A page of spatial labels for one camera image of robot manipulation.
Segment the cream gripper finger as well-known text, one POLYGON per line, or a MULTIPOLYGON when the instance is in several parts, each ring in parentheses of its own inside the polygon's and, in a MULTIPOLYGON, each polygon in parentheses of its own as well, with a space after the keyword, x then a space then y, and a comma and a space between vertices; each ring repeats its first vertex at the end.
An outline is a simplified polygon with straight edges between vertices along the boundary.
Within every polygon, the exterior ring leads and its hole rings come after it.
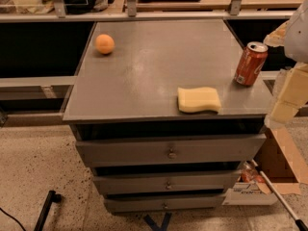
POLYGON ((265 117, 265 125, 270 129, 278 129, 292 120, 298 110, 297 105, 273 98, 265 117))

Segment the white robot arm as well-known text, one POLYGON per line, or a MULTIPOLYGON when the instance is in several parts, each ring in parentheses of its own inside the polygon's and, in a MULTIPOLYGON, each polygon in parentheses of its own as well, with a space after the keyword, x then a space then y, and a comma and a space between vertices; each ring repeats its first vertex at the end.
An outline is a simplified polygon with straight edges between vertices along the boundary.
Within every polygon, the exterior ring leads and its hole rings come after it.
POLYGON ((276 129, 290 121, 308 102, 308 0, 304 0, 287 22, 268 34, 264 44, 283 46, 285 56, 295 61, 295 66, 281 71, 275 82, 276 94, 265 124, 276 129))

